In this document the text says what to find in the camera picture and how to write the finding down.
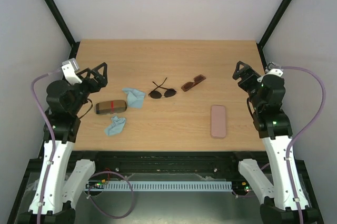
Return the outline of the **pink glasses case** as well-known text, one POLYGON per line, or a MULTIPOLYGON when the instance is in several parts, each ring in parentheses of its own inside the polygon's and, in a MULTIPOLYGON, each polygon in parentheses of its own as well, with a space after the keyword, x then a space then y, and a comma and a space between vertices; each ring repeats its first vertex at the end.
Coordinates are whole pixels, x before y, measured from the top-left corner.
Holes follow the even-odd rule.
POLYGON ((221 105, 211 106, 210 134, 213 138, 226 137, 226 109, 221 105))

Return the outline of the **brown rectangular sunglasses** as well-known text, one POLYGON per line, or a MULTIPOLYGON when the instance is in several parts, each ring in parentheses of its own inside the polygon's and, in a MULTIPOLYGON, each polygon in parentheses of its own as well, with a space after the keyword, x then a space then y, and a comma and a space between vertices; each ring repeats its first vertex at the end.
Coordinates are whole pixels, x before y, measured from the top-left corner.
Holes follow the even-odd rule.
POLYGON ((202 81, 204 81, 206 79, 206 77, 202 74, 196 76, 193 80, 193 82, 187 82, 185 83, 181 89, 184 92, 189 91, 190 89, 192 89, 193 87, 195 87, 196 85, 200 84, 202 81))

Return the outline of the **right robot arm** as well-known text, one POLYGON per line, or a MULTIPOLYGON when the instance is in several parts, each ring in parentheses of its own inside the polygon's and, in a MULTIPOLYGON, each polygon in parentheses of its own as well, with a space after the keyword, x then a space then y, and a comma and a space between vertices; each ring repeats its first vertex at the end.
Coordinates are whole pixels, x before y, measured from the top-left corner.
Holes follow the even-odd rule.
POLYGON ((270 181, 257 161, 238 159, 230 164, 230 173, 244 177, 260 202, 263 223, 315 223, 318 209, 310 206, 303 192, 292 147, 292 128, 282 110, 285 96, 281 69, 259 75, 249 65, 237 62, 233 79, 248 94, 248 107, 259 133, 272 174, 270 181))

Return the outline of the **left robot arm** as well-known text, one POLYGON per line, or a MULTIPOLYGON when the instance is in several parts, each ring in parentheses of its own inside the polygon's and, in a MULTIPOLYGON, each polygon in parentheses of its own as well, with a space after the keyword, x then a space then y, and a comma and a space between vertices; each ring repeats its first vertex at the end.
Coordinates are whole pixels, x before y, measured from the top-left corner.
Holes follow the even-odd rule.
POLYGON ((65 178, 81 119, 78 113, 92 93, 107 85, 107 64, 79 70, 75 59, 56 70, 64 79, 46 89, 48 110, 39 106, 45 121, 43 163, 35 196, 18 223, 74 223, 75 208, 89 178, 95 172, 92 158, 80 159, 70 177, 65 178))

